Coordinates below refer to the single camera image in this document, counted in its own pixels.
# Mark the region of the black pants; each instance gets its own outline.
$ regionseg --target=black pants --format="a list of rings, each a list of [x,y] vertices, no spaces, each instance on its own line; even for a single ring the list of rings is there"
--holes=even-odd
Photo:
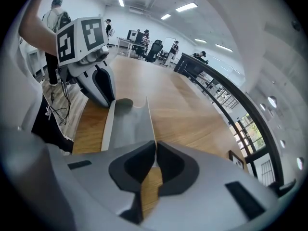
[[[147,52],[147,51],[148,51],[148,48],[144,49],[143,47],[137,47],[136,54],[139,56],[143,56],[144,52]]]
[[[47,62],[47,70],[49,75],[49,82],[51,84],[57,84],[57,74],[56,69],[58,68],[58,58],[56,56],[45,53],[46,62]]]
[[[38,112],[32,132],[40,136],[46,143],[54,144],[60,149],[72,153],[74,142],[63,136],[44,95]]]

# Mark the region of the ceiling light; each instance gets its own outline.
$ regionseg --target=ceiling light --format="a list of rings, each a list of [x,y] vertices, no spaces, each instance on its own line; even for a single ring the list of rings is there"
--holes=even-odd
[[[268,100],[271,106],[273,106],[274,108],[277,108],[277,99],[274,96],[268,97]]]
[[[260,104],[260,106],[261,106],[262,110],[264,110],[264,111],[265,111],[265,109],[266,109],[265,104],[261,103],[261,104]]]
[[[233,50],[231,50],[231,49],[229,49],[229,48],[227,48],[227,47],[224,47],[224,46],[221,46],[221,45],[219,45],[219,44],[215,44],[217,47],[219,47],[219,48],[222,48],[222,49],[225,49],[225,50],[227,50],[227,51],[231,51],[231,52],[233,52]]]
[[[302,157],[297,158],[297,166],[300,170],[303,170],[304,159]]]
[[[228,69],[226,69],[226,68],[224,68],[223,66],[221,66],[223,69],[225,69],[225,70],[227,70],[228,71]]]
[[[198,42],[202,42],[202,43],[206,43],[206,41],[205,40],[202,40],[202,39],[194,39],[194,40],[196,40],[196,41],[198,41]]]
[[[120,3],[120,5],[121,5],[121,7],[124,7],[124,2],[123,2],[123,0],[119,0],[119,3]]]
[[[285,141],[280,141],[280,145],[282,146],[282,148],[285,148]]]
[[[170,14],[166,14],[166,15],[164,15],[161,19],[162,20],[166,20],[167,18],[169,18],[171,15]]]
[[[177,8],[176,11],[177,12],[182,12],[184,10],[192,9],[192,8],[195,8],[195,7],[197,7],[197,5],[192,2],[190,4],[186,4],[186,5],[182,6],[182,7]]]
[[[212,56],[213,58],[215,58],[216,60],[218,60],[218,61],[220,61],[221,62],[221,60],[220,59],[218,59],[218,58],[216,58],[215,56]]]

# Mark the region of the black shorts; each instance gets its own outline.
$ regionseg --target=black shorts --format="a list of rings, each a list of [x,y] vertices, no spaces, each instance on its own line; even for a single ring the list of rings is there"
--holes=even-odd
[[[54,144],[63,151],[73,152],[74,142],[60,131],[56,118],[44,95],[32,132],[40,136],[46,143]]]

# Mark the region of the circular wall light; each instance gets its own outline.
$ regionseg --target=circular wall light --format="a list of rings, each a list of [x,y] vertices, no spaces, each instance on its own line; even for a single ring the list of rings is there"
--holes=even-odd
[[[304,159],[302,157],[297,158],[297,166],[300,170],[303,170]]]
[[[271,106],[273,106],[274,108],[277,108],[277,99],[274,96],[269,96],[268,100]]]
[[[281,140],[281,141],[280,141],[280,145],[281,145],[283,148],[285,148],[285,141],[284,141],[284,140]]]
[[[260,106],[261,106],[262,110],[264,110],[264,111],[265,111],[265,109],[266,109],[265,104],[261,103],[261,104],[260,104]]]

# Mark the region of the computer monitor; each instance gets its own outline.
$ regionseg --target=computer monitor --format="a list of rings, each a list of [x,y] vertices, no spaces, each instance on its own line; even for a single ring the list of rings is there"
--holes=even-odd
[[[143,36],[142,32],[138,32],[135,30],[129,30],[127,39],[135,43],[141,43],[142,36]]]

